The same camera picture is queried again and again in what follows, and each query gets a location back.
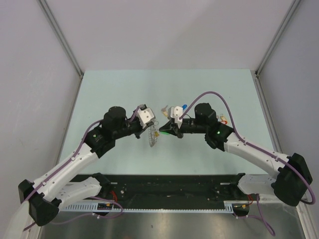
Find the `round metal keyring disc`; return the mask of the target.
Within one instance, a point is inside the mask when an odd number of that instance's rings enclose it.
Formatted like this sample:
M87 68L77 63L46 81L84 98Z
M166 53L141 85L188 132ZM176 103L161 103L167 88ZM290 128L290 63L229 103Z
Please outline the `round metal keyring disc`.
M154 124L148 128L148 139L150 147L154 147L157 143L158 137L155 137L155 132L159 132L158 121L154 121Z

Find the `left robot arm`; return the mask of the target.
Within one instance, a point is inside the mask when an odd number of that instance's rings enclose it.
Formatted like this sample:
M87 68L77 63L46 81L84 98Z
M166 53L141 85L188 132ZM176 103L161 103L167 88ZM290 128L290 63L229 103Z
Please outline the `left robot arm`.
M85 198L97 196L105 199L109 196L110 186L101 174L94 174L84 182L80 189L68 194L63 187L82 169L101 158L115 147L117 139L141 134L154 124L155 115L151 108L139 105L132 116L126 116L126 110L119 106L109 108L104 117L92 123L82 136L79 146L62 162L38 179L30 182L25 179L18 185L21 203L28 202L28 214L38 226L51 222L60 209L67 204Z

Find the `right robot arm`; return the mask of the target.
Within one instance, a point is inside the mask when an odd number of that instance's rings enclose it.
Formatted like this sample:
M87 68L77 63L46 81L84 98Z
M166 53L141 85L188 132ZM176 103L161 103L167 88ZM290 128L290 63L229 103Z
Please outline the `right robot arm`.
M168 122L160 132L183 138L184 134L203 134L205 142L212 149L219 149L237 155L264 170L267 175L241 173L230 187L230 195L241 200L247 194L274 195L283 203L295 207L303 201L313 179L305 159L294 153L269 151L239 137L235 129L218 121L216 112L209 103L195 106L194 118L178 119L181 107L169 110Z

